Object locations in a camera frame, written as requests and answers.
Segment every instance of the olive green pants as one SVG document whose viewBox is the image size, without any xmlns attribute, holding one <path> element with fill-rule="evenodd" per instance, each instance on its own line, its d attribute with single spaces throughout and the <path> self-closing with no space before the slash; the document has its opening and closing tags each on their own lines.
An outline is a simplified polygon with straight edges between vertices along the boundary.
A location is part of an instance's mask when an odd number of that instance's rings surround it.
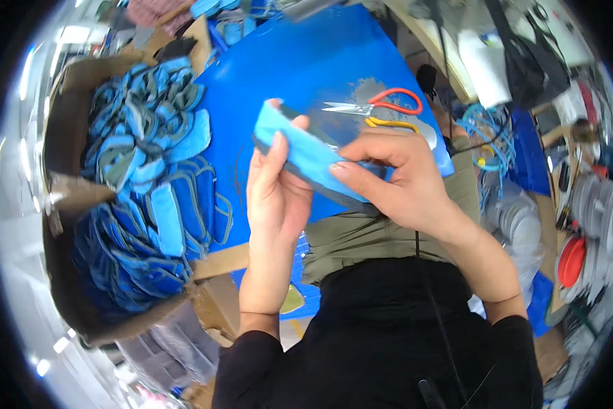
<svg viewBox="0 0 613 409">
<path fill-rule="evenodd" d="M 452 141 L 457 149 L 469 147 L 467 136 Z M 443 178 L 450 199 L 479 222 L 479 193 L 472 152 L 452 157 L 454 174 Z M 396 225 L 388 218 L 376 219 L 346 211 L 323 218 L 304 229 L 310 250 L 302 259 L 302 282 L 321 281 L 327 274 L 369 258 L 401 258 L 416 255 L 416 232 Z M 449 254 L 431 236 L 420 233 L 420 257 L 452 262 Z"/>
</svg>

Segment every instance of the person's left hand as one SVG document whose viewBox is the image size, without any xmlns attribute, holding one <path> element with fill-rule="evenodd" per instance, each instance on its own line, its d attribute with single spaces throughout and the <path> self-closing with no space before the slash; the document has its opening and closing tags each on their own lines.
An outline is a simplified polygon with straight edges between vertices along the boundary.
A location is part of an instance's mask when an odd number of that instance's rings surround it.
<svg viewBox="0 0 613 409">
<path fill-rule="evenodd" d="M 271 100 L 278 105 L 278 100 Z M 300 115 L 293 126 L 306 129 L 309 118 Z M 313 190 L 283 169 L 288 158 L 288 141 L 277 132 L 267 155 L 254 149 L 247 177 L 247 219 L 250 248 L 263 253 L 294 251 L 295 243 L 311 213 Z"/>
</svg>

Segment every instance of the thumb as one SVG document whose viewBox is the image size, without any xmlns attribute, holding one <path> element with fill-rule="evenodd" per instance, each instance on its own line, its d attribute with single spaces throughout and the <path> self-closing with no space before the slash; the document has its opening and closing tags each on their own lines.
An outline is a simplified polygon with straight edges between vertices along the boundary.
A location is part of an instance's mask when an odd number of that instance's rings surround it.
<svg viewBox="0 0 613 409">
<path fill-rule="evenodd" d="M 288 142 L 286 137 L 277 131 L 274 133 L 272 146 L 264 158 L 259 179 L 262 179 L 264 184 L 272 183 L 279 176 L 286 159 L 288 159 Z"/>
<path fill-rule="evenodd" d="M 354 162 L 336 162 L 329 171 L 340 182 L 381 208 L 394 186 Z"/>
</svg>

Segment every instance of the stack of blue fabric pieces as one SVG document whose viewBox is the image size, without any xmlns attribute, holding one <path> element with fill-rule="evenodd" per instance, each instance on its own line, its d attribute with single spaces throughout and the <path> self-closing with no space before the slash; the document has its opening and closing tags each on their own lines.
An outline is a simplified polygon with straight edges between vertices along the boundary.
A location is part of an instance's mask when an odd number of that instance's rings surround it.
<svg viewBox="0 0 613 409">
<path fill-rule="evenodd" d="M 227 241 L 231 205 L 199 156 L 211 141 L 203 94 L 186 57 L 135 65 L 96 91 L 82 176 L 117 196 L 78 222 L 73 258 L 108 323 L 180 293 L 188 262 Z"/>
</svg>

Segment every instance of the black sleeve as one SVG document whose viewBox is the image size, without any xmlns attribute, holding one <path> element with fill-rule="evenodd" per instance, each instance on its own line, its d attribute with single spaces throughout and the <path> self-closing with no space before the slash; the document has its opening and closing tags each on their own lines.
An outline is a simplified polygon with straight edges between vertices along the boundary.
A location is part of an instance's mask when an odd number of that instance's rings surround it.
<svg viewBox="0 0 613 409">
<path fill-rule="evenodd" d="M 493 325 L 496 362 L 486 378 L 496 408 L 541 408 L 542 380 L 529 321 L 514 315 Z"/>
<path fill-rule="evenodd" d="M 222 348 L 215 375 L 213 409 L 260 405 L 263 383 L 282 355 L 279 341 L 262 331 L 246 332 L 234 345 Z"/>
</svg>

